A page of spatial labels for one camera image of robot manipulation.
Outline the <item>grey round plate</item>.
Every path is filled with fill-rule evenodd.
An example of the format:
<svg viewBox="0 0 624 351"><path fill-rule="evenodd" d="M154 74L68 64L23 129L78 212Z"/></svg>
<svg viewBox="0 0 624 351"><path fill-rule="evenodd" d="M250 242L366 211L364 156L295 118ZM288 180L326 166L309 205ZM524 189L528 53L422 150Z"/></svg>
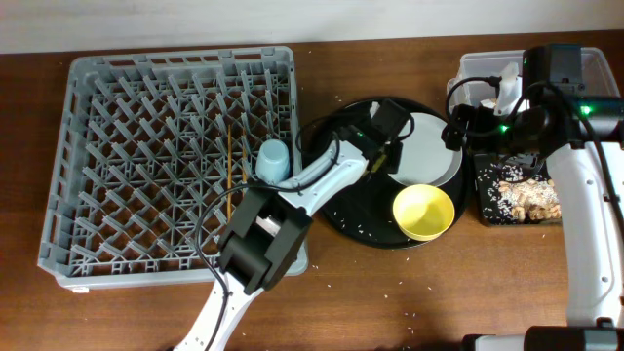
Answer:
<svg viewBox="0 0 624 351"><path fill-rule="evenodd" d="M404 186L442 186L458 172L462 152L446 148L441 139L447 126L443 119L422 112L412 112L411 117L414 130L402 141L398 170L389 176Z"/></svg>

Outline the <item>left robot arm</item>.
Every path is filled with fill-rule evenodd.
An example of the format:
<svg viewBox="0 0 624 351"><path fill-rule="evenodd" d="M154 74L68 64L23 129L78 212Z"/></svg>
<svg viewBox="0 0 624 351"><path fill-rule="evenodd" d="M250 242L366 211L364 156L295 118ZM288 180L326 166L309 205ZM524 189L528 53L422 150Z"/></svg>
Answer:
<svg viewBox="0 0 624 351"><path fill-rule="evenodd" d="M245 194L217 241L219 256L207 265L215 282L179 350L222 350L251 303L273 289L296 260L328 200L397 157L403 128L413 117L391 99L374 112L338 115L327 150L303 171L280 182L243 183Z"/></svg>

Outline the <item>round black tray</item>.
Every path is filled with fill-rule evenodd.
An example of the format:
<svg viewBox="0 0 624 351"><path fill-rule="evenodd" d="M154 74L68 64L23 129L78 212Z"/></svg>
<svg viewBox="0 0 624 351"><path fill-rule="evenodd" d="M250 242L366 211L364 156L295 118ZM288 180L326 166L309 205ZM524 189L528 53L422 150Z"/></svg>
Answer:
<svg viewBox="0 0 624 351"><path fill-rule="evenodd" d="M440 113L413 100L394 97L392 100L408 112L422 112L443 119ZM321 208L329 224L341 234L370 247L398 250L420 246L420 241L404 235L394 221L392 205L396 195L406 188L385 172L365 176L334 195ZM473 171L462 152L462 163L455 176L437 186L451 198L455 216L461 217L468 206L473 189Z"/></svg>

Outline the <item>black rectangular tray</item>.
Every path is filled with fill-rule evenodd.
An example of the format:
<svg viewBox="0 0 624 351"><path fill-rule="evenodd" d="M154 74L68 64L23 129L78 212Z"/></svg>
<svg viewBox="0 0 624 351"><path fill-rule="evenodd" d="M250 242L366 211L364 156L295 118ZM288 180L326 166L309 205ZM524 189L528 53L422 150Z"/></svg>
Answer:
<svg viewBox="0 0 624 351"><path fill-rule="evenodd" d="M473 157L482 222L488 226L550 225L562 222L556 182L535 153Z"/></svg>

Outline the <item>yellow bowl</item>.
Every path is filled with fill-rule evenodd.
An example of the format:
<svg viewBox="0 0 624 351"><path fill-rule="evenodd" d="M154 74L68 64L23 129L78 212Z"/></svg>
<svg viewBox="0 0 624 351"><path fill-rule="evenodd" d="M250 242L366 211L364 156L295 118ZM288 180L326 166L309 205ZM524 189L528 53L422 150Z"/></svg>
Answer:
<svg viewBox="0 0 624 351"><path fill-rule="evenodd" d="M453 225L455 208L450 196L442 189L417 184L397 194L392 215L404 235L427 242L437 239Z"/></svg>

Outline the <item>food scraps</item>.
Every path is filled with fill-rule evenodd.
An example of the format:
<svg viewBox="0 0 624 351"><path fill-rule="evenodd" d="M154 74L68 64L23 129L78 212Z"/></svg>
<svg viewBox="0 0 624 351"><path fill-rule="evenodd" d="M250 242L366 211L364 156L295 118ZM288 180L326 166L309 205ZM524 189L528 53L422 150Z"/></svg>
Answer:
<svg viewBox="0 0 624 351"><path fill-rule="evenodd" d="M518 166L493 164L476 175L480 212L487 225L524 225L557 222L562 218L554 181L545 172L527 181L528 171Z"/></svg>

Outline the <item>white napkin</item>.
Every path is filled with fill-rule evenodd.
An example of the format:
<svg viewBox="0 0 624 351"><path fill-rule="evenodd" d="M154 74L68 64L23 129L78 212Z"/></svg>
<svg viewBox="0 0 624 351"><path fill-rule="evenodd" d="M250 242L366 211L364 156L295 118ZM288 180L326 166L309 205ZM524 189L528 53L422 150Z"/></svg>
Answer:
<svg viewBox="0 0 624 351"><path fill-rule="evenodd" d="M483 99L481 101L481 106L485 108L495 109L497 106L497 98L492 97L492 98Z"/></svg>

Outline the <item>grey dishwasher rack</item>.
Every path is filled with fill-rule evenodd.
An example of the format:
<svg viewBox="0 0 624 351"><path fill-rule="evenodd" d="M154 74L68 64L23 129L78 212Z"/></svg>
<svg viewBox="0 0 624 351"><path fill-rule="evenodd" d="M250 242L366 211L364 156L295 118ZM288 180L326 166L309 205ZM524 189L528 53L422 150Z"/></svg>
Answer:
<svg viewBox="0 0 624 351"><path fill-rule="evenodd" d="M285 46L81 57L70 64L37 263L68 290L208 282L232 185L298 129Z"/></svg>

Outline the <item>clear plastic bin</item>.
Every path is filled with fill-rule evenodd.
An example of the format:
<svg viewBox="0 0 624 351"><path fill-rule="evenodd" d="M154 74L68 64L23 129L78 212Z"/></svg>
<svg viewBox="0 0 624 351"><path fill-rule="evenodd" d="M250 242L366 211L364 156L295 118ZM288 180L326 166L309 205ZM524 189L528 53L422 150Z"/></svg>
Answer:
<svg viewBox="0 0 624 351"><path fill-rule="evenodd" d="M448 84L447 120L459 104L474 107L496 98L499 76L516 62L522 94L512 112L511 151L543 154L587 142L623 142L623 99L602 52L571 44L550 44L521 51L464 55Z"/></svg>

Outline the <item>light blue plastic cup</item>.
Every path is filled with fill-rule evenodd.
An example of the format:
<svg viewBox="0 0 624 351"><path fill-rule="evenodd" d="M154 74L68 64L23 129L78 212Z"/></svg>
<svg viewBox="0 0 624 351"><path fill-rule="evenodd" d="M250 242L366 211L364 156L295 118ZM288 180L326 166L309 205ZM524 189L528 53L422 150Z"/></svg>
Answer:
<svg viewBox="0 0 624 351"><path fill-rule="evenodd" d="M276 185L290 174L290 153L287 146L278 139L268 139L258 151L255 174L269 185Z"/></svg>

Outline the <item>wooden chopstick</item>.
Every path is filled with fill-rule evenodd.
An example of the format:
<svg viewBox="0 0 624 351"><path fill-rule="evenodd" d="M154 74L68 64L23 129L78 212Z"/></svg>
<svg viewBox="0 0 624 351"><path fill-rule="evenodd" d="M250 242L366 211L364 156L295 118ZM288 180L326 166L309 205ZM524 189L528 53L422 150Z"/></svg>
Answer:
<svg viewBox="0 0 624 351"><path fill-rule="evenodd" d="M231 190L232 188L232 130L231 125L227 126L227 190ZM228 222L231 220L232 216L232 194L227 194L227 219Z"/></svg>
<svg viewBox="0 0 624 351"><path fill-rule="evenodd" d="M245 142L246 142L246 131L245 129L243 129L241 131L241 147L242 147L242 161L241 161L241 167L242 167L242 182L247 185L248 184L248 174L246 171L246 162L247 162L247 149L245 146Z"/></svg>

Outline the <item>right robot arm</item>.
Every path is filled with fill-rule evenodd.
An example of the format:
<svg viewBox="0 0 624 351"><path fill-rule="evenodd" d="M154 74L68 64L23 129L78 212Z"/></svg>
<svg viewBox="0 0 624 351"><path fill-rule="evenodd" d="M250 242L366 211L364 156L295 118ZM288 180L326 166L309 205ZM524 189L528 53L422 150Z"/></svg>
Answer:
<svg viewBox="0 0 624 351"><path fill-rule="evenodd" d="M563 211L566 323L471 334L466 350L623 346L623 100L602 51L573 44L461 58L448 84L450 149L537 154Z"/></svg>

